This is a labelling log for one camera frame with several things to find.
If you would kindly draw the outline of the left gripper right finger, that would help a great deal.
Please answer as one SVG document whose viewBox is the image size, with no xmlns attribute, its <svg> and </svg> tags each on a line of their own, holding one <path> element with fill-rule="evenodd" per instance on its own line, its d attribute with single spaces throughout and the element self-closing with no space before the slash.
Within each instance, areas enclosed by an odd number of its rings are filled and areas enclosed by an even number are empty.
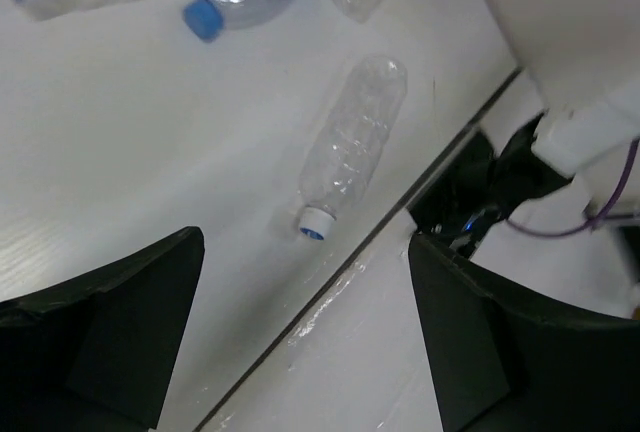
<svg viewBox="0 0 640 432">
<path fill-rule="evenodd" d="M 446 431 L 635 431 L 639 325 L 552 299 L 422 234 L 411 281 Z"/>
</svg>

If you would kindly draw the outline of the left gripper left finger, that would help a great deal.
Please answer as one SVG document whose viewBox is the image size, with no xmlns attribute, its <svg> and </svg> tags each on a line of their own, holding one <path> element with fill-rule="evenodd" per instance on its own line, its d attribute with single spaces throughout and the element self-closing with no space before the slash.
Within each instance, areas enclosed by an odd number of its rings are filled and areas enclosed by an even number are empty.
<svg viewBox="0 0 640 432">
<path fill-rule="evenodd" d="M 205 255 L 183 228 L 1 304 L 4 431 L 157 428 Z"/>
</svg>

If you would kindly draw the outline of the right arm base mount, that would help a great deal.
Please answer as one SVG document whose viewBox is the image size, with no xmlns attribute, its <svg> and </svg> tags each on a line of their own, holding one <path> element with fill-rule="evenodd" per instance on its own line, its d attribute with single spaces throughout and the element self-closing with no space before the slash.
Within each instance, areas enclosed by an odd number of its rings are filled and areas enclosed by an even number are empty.
<svg viewBox="0 0 640 432">
<path fill-rule="evenodd" d="M 501 152 L 478 132 L 410 208 L 417 231 L 461 256 L 473 255 L 489 229 L 521 204 L 567 186 L 531 151 L 542 115 L 522 125 Z"/>
</svg>

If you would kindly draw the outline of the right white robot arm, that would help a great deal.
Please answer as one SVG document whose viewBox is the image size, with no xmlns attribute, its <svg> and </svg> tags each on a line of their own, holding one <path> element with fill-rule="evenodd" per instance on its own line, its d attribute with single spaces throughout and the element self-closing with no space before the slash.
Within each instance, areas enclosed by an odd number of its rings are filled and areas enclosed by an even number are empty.
<svg viewBox="0 0 640 432">
<path fill-rule="evenodd" d="M 532 147 L 565 176 L 639 135 L 639 0 L 486 0 L 548 107 Z"/>
</svg>

